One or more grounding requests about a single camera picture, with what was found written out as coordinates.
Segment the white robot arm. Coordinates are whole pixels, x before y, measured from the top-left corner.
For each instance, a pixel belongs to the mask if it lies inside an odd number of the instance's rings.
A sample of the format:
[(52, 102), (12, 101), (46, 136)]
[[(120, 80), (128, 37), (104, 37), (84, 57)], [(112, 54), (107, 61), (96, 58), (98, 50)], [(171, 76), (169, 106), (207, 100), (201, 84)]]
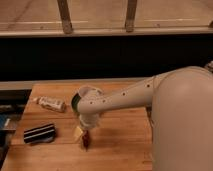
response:
[(153, 171), (213, 171), (213, 73), (185, 67), (112, 93), (81, 87), (71, 101), (83, 129), (107, 111), (151, 108)]

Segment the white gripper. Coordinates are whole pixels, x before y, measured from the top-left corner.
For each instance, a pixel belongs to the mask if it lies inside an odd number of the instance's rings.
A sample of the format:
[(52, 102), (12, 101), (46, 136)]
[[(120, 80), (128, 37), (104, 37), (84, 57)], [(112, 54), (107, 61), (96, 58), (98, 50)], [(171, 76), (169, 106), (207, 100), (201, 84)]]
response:
[(93, 115), (80, 115), (80, 126), (77, 126), (74, 130), (73, 137), (75, 140), (79, 140), (84, 131), (83, 130), (90, 130), (93, 129), (98, 125), (98, 121), (100, 119), (99, 114), (93, 114)]

